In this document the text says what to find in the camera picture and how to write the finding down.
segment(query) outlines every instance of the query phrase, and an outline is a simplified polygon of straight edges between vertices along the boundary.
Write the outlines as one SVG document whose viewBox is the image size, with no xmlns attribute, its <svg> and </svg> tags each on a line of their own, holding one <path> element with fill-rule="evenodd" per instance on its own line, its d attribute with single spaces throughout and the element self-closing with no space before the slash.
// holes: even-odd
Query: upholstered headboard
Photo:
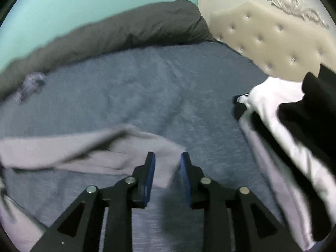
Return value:
<svg viewBox="0 0 336 252">
<path fill-rule="evenodd" d="M 209 0 L 199 2 L 213 36 L 268 75 L 302 81 L 309 71 L 318 75 L 321 63 L 336 71 L 336 41 L 330 32 L 334 23 L 327 24 L 314 9 L 297 10 L 294 16 L 294 11 L 283 10 L 284 3 L 290 7 L 295 0 L 283 0 L 278 4 L 282 10 L 256 1 L 226 10 L 207 4 Z"/>
</svg>

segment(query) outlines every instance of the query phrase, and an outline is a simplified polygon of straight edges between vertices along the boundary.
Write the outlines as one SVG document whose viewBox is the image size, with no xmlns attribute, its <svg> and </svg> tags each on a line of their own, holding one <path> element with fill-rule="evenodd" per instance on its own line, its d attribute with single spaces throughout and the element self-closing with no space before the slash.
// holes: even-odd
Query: white cloth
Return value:
<svg viewBox="0 0 336 252">
<path fill-rule="evenodd" d="M 296 102 L 303 98 L 301 85 L 302 83 L 269 77 L 251 90 L 248 102 L 285 153 L 311 181 L 335 224 L 336 180 L 333 174 L 307 147 L 294 139 L 277 117 L 278 106 L 281 103 Z"/>
</svg>

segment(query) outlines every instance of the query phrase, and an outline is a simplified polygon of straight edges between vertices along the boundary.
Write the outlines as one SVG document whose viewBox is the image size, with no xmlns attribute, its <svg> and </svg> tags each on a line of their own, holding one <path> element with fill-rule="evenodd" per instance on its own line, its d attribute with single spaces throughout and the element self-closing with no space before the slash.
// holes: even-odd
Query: gray blanket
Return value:
<svg viewBox="0 0 336 252">
<path fill-rule="evenodd" d="M 155 152 L 153 185 L 167 188 L 185 150 L 154 134 L 121 125 L 92 133 L 62 136 L 7 138 L 0 140 L 1 163 L 26 170 L 54 168 L 83 173 L 132 175 L 143 165 L 147 153 Z M 0 176 L 0 222 L 20 252 L 29 252 L 45 228 L 25 215 L 8 196 Z"/>
<path fill-rule="evenodd" d="M 162 135 L 189 151 L 193 164 L 228 188 L 249 187 L 281 220 L 271 190 L 231 114 L 233 95 L 266 75 L 221 43 L 147 47 L 60 67 L 23 105 L 0 107 L 0 138 L 89 132 L 120 123 Z M 8 194 L 49 226 L 90 184 L 122 176 L 5 170 Z M 202 211 L 188 208 L 179 178 L 153 188 L 133 213 L 134 251 L 201 251 Z"/>
</svg>

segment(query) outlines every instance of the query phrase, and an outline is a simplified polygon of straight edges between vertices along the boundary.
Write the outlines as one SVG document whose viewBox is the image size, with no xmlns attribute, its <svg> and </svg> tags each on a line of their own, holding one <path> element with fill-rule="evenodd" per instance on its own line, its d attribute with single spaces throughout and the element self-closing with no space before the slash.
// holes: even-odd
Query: black fabric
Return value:
<svg viewBox="0 0 336 252">
<path fill-rule="evenodd" d="M 321 65 L 318 77 L 307 73 L 302 91 L 301 101 L 280 104 L 279 120 L 336 173 L 336 74 Z"/>
<path fill-rule="evenodd" d="M 251 119 L 254 129 L 269 143 L 276 154 L 291 169 L 295 181 L 307 196 L 307 203 L 311 215 L 313 238 L 315 241 L 323 240 L 331 231 L 331 222 L 324 203 L 312 187 L 311 182 L 300 172 L 300 170 L 293 164 L 292 160 L 276 142 L 271 132 L 263 124 L 259 115 L 256 112 L 253 112 Z"/>
<path fill-rule="evenodd" d="M 232 98 L 232 103 L 234 104 L 232 114 L 233 114 L 233 117 L 235 118 L 235 120 L 237 120 L 237 121 L 239 120 L 239 118 L 241 118 L 243 113 L 247 110 L 247 107 L 244 103 L 237 102 L 239 97 L 240 97 L 240 95 L 237 95 L 237 96 L 234 96 Z"/>
<path fill-rule="evenodd" d="M 112 51 L 149 45 L 201 43 L 212 36 L 197 6 L 187 0 L 144 5 L 78 28 L 13 61 L 0 73 L 0 98 L 27 74 L 47 72 Z"/>
<path fill-rule="evenodd" d="M 1 252 L 19 252 L 15 245 L 8 238 L 6 232 L 0 225 L 0 251 Z"/>
</svg>

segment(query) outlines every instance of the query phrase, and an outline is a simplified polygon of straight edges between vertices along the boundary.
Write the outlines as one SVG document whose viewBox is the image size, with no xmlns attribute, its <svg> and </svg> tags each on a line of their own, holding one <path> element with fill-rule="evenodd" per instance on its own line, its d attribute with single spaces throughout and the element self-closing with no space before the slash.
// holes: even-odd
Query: gray comforter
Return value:
<svg viewBox="0 0 336 252">
<path fill-rule="evenodd" d="M 233 95 L 266 75 L 221 43 L 146 47 L 63 66 L 23 105 L 0 106 L 0 138 L 95 131 L 120 123 L 162 135 L 189 151 L 192 162 L 228 188 L 249 187 L 281 220 L 271 191 L 231 114 Z M 8 194 L 49 226 L 88 185 L 123 176 L 58 170 L 5 170 Z M 134 251 L 201 251 L 203 217 L 189 210 L 179 178 L 153 188 L 133 212 Z"/>
</svg>

